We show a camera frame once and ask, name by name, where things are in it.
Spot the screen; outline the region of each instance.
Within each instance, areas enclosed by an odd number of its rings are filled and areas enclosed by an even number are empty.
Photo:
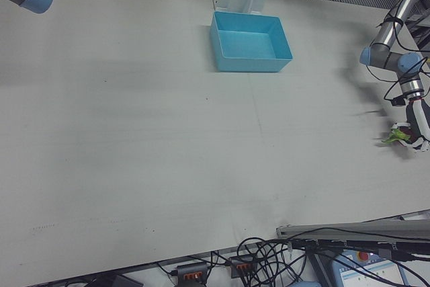
[[[403,284],[403,278],[400,274],[400,270],[395,263],[384,260],[381,262],[371,263],[370,265],[364,266],[365,269],[377,274],[381,278],[385,278],[397,284]],[[353,270],[341,269],[341,277],[343,287],[387,287],[390,286],[383,282],[378,282],[374,279],[366,277],[363,274],[355,272]]]

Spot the blue tray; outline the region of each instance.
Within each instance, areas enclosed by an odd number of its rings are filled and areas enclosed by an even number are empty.
[[[215,11],[210,37],[220,71],[279,72],[293,59],[278,17]]]

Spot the black cable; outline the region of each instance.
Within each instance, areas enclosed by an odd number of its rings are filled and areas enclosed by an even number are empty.
[[[393,89],[393,87],[397,84],[400,83],[400,81],[402,81],[402,79],[412,79],[413,77],[415,77],[416,75],[418,75],[421,72],[421,69],[423,68],[423,65],[425,64],[425,62],[427,61],[428,57],[423,57],[420,61],[418,61],[417,63],[415,63],[411,68],[409,68],[406,72],[404,72],[396,82],[394,82],[390,88],[387,90],[387,92],[384,95],[384,100],[386,101],[392,101],[393,99],[387,99],[387,95],[391,92],[391,90]],[[407,76],[409,74],[409,72],[411,72],[417,65],[421,64],[421,66],[418,69],[418,72],[414,73],[411,76]]]
[[[337,263],[340,263],[341,265],[344,265],[345,267],[347,267],[347,268],[349,268],[349,269],[351,269],[351,270],[353,270],[353,271],[355,271],[355,272],[357,272],[357,273],[359,273],[359,274],[361,274],[361,275],[363,275],[363,276],[366,276],[366,277],[368,277],[368,278],[371,278],[371,279],[373,279],[373,280],[376,280],[376,281],[378,281],[378,282],[383,282],[383,283],[385,283],[385,284],[388,284],[388,285],[391,285],[391,286],[395,286],[395,287],[416,287],[416,286],[410,286],[410,285],[404,285],[404,284],[397,284],[397,283],[395,283],[395,282],[391,282],[390,280],[387,280],[387,279],[385,279],[385,278],[382,278],[382,277],[375,277],[375,276],[373,276],[373,275],[369,275],[368,273],[366,273],[366,271],[368,271],[367,269],[365,269],[362,265],[359,265],[358,267],[360,268],[360,269],[362,269],[363,271],[360,271],[360,270],[358,270],[357,268],[354,268],[354,267],[352,267],[351,265],[349,265],[349,264],[347,264],[347,263],[345,263],[345,262],[343,262],[343,261],[340,261],[339,259],[336,259],[335,257],[331,257],[331,256],[329,256],[329,255],[326,255],[325,253],[319,253],[319,252],[316,252],[316,251],[310,251],[311,253],[314,253],[314,254],[316,254],[316,255],[321,255],[321,256],[323,256],[323,257],[326,257],[326,258],[329,258],[329,259],[332,259],[333,261],[336,261]]]
[[[366,65],[365,67],[366,67],[366,69],[369,71],[369,73],[370,73],[370,74],[372,74],[372,76],[373,76],[375,79],[379,80],[379,81],[382,81],[382,82],[388,82],[388,83],[396,83],[396,82],[397,82],[397,81],[391,81],[391,80],[384,80],[384,79],[381,79],[381,78],[377,77],[376,75],[374,75],[374,74],[373,74],[373,72],[369,69],[369,67],[368,67],[367,65]]]
[[[414,256],[415,260],[419,260],[419,261],[430,261],[430,258],[426,258],[426,257],[419,257],[419,256]]]
[[[404,0],[399,0],[398,2],[397,2],[397,4],[395,5],[395,6],[397,6],[397,8],[396,8],[396,13],[394,14],[394,17],[397,17],[397,15],[398,15],[398,10],[399,10],[399,8],[400,8],[400,5],[402,4],[402,2],[403,2]],[[392,22],[392,27],[393,27],[393,30],[394,30],[394,37],[396,38],[396,41],[397,41],[397,44],[401,47],[401,48],[403,48],[404,50],[408,50],[409,52],[422,52],[422,53],[430,53],[430,50],[414,50],[414,49],[412,49],[412,48],[407,48],[406,46],[403,46],[402,45],[402,43],[400,42],[400,40],[398,39],[398,34],[397,34],[397,29],[396,29],[396,22],[393,20],[393,22]]]
[[[171,276],[173,276],[172,272],[168,272],[166,269],[164,269],[158,262],[155,263],[161,270],[164,271],[164,273],[167,275],[170,282],[175,286],[176,284],[173,282]]]
[[[333,230],[333,231],[340,231],[340,232],[346,232],[346,233],[356,233],[358,235],[372,235],[375,237],[383,237],[383,238],[407,240],[407,241],[409,240],[409,241],[430,242],[430,239],[427,239],[427,238],[399,237],[396,235],[383,235],[381,233],[370,233],[370,232],[354,231],[354,230],[347,230],[347,229],[340,229],[340,228],[333,228],[333,227],[321,227],[321,228],[316,228],[316,229],[312,229],[312,230],[307,230],[307,231],[303,231],[301,233],[297,233],[295,235],[292,235],[291,237],[288,237],[286,239],[273,239],[273,240],[269,240],[269,242],[286,244],[286,243],[290,242],[292,239],[299,237],[300,235],[304,235],[306,233],[317,232],[317,231],[321,231],[321,230]]]
[[[430,287],[430,284],[428,283],[428,281],[426,281],[426,279],[424,279],[423,277],[421,277],[420,275],[418,275],[416,272],[414,272],[412,269],[406,267],[404,264],[395,261],[395,260],[390,260],[392,263],[395,263],[396,265],[398,265],[399,267],[405,269],[406,271],[410,272],[412,275],[414,275],[415,277],[417,277],[418,279],[420,279],[420,281],[426,285],[426,287]]]

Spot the electrical outlet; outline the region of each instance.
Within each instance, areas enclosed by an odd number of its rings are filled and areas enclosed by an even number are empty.
[[[186,282],[194,280],[202,284],[208,279],[208,265],[206,262],[189,263],[187,265],[179,265],[176,267],[177,281]]]
[[[231,278],[239,278],[240,276],[246,276],[250,272],[253,272],[257,266],[256,263],[251,263],[252,260],[253,258],[251,255],[231,257]]]

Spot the white tabletop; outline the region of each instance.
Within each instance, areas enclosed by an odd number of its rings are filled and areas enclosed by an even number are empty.
[[[429,155],[380,143],[404,108],[358,63],[386,11],[266,0],[294,55],[272,74],[216,70],[212,13],[0,0],[2,287],[429,207]]]

